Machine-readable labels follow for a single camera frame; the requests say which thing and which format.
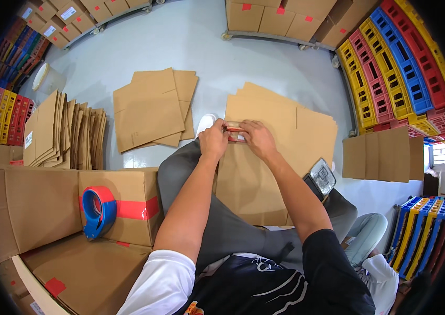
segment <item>shoe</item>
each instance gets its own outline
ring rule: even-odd
[[[205,114],[203,117],[201,117],[200,123],[198,124],[198,129],[196,130],[196,137],[200,134],[200,132],[204,131],[207,128],[210,128],[214,125],[215,121],[217,120],[217,117],[212,114]]]

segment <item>hand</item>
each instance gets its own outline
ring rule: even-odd
[[[240,134],[245,138],[252,152],[261,160],[266,162],[271,156],[278,153],[273,135],[262,122],[244,120],[240,123],[240,127],[245,130]]]
[[[227,138],[229,132],[222,131],[227,123],[221,118],[217,119],[214,125],[205,131],[200,132],[200,148],[202,157],[207,157],[215,163],[219,162],[227,148]]]

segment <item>gray pants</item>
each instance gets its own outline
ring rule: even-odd
[[[158,187],[165,215],[198,164],[200,156],[200,142],[196,139],[170,155],[159,167]],[[334,189],[324,206],[341,243],[356,220],[357,209]],[[231,212],[212,194],[207,226],[203,232],[196,263],[196,274],[201,273],[214,261],[232,253],[261,255],[278,260],[283,266],[303,273],[302,244],[296,229],[269,231],[256,228]]]

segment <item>white label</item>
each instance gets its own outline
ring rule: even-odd
[[[40,309],[40,306],[38,306],[37,302],[31,303],[30,307],[37,313],[37,315],[45,315],[45,313],[42,312],[42,309]]]
[[[65,13],[62,14],[62,18],[64,20],[67,20],[69,17],[71,17],[75,13],[74,7],[70,7],[68,10],[65,11]]]
[[[53,25],[51,25],[51,26],[49,26],[48,30],[44,32],[44,35],[46,37],[49,37],[49,36],[51,36],[51,34],[53,34],[55,32],[55,30],[56,30],[56,28]]]
[[[30,15],[30,13],[32,13],[32,11],[33,11],[32,8],[30,8],[30,7],[26,8],[25,12],[23,13],[23,15],[21,17],[26,19]]]
[[[25,138],[25,149],[32,143],[33,130]]]

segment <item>red tape strip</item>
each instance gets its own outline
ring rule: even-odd
[[[117,217],[134,220],[149,220],[159,212],[158,197],[147,201],[116,200]],[[82,196],[79,196],[79,210],[82,209]]]
[[[58,297],[58,294],[65,291],[67,288],[63,282],[60,280],[53,278],[45,283],[45,289],[51,293],[52,296]]]

